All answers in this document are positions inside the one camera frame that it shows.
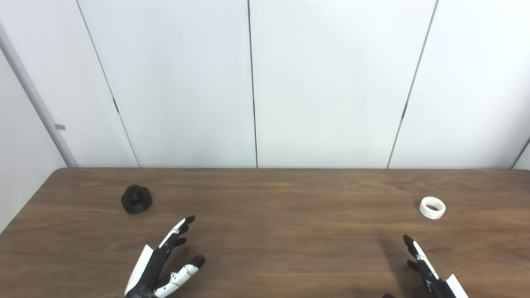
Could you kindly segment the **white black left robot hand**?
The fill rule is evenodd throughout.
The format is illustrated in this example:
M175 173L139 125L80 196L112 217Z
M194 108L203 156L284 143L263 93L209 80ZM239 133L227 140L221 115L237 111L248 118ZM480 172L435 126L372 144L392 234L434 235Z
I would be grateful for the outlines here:
M182 287L204 266L203 255L194 256L182 268L161 277L161 270L175 247L187 242L182 234L189 230L195 216L183 218L165 236L158 247L144 245L125 287L125 298L167 298Z

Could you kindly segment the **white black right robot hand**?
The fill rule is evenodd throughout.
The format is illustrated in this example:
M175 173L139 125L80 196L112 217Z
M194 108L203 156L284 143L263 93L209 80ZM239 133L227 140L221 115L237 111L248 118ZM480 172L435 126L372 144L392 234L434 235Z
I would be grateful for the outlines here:
M443 279L435 271L427 254L419 242L404 234L403 242L410 255L405 263L399 257L403 254L392 241L379 239L383 255L390 272L405 298L467 298L464 290L454 274Z

